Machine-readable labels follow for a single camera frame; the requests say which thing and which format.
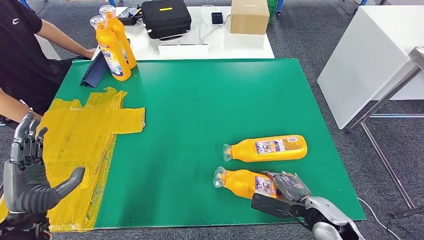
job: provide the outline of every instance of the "black case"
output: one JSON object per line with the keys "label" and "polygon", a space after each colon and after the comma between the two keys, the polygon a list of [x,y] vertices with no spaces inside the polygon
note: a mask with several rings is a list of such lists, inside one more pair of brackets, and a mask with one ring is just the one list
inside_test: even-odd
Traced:
{"label": "black case", "polygon": [[174,39],[190,31],[192,17],[183,0],[145,1],[141,12],[151,39]]}

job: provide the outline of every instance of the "green crate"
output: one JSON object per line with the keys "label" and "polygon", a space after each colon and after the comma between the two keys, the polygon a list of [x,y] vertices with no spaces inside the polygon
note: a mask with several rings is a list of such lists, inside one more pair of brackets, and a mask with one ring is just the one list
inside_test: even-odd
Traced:
{"label": "green crate", "polygon": [[275,6],[274,7],[268,6],[268,10],[269,10],[268,23],[270,24],[270,23],[273,22],[273,17],[274,17],[274,14],[276,13],[276,7]]}
{"label": "green crate", "polygon": [[267,0],[266,2],[268,3],[268,7],[275,8],[277,7],[278,0]]}

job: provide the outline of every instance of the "yellow tape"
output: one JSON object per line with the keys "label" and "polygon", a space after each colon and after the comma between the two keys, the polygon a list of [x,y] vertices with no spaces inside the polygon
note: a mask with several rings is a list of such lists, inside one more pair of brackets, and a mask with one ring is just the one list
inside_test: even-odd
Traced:
{"label": "yellow tape", "polygon": [[[145,124],[145,109],[122,109],[126,92],[105,88],[93,92],[84,107],[80,101],[55,99],[41,121],[48,127],[43,159],[52,187],[67,179],[74,168],[85,167],[84,179],[50,211],[52,232],[93,229],[108,177],[116,134],[139,133]],[[3,199],[0,217],[7,215]]]}
{"label": "yellow tape", "polygon": [[159,8],[159,11],[169,11],[172,10],[172,7]]}

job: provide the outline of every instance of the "gray carpet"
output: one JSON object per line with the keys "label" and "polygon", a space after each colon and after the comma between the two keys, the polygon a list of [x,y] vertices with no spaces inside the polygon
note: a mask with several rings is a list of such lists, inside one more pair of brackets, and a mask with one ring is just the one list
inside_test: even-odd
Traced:
{"label": "gray carpet", "polygon": [[[118,6],[134,6],[140,1],[124,0]],[[229,0],[186,0],[188,6],[205,4],[230,5]],[[97,14],[103,1],[30,0],[29,4],[44,19],[52,22],[86,48],[97,44],[90,18]],[[285,0],[280,16],[268,26],[267,34],[276,58],[298,58],[309,86],[319,105],[328,130],[340,154],[358,197],[367,201],[384,224],[403,240],[424,239],[424,216],[392,220],[390,213],[406,208],[404,200],[380,162],[365,132],[358,128],[345,133],[337,128],[317,84],[317,78],[349,25],[353,0]],[[62,58],[73,55],[56,48]],[[392,101],[384,112],[424,113],[422,101]],[[400,180],[416,205],[424,204],[424,120],[370,120],[368,127],[383,148]],[[0,127],[0,158],[7,159],[13,132]],[[368,220],[357,225],[368,240],[390,240],[385,229],[373,219],[364,206]],[[261,225],[199,228],[160,228],[96,230],[86,233],[54,234],[54,239],[312,239],[300,225]]]}

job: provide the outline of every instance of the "black t-shirt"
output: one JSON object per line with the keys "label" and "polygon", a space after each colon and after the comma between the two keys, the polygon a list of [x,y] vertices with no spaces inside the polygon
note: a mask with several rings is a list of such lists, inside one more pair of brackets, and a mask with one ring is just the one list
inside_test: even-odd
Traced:
{"label": "black t-shirt", "polygon": [[66,72],[47,59],[34,34],[42,20],[17,0],[0,0],[0,88],[44,114]]}

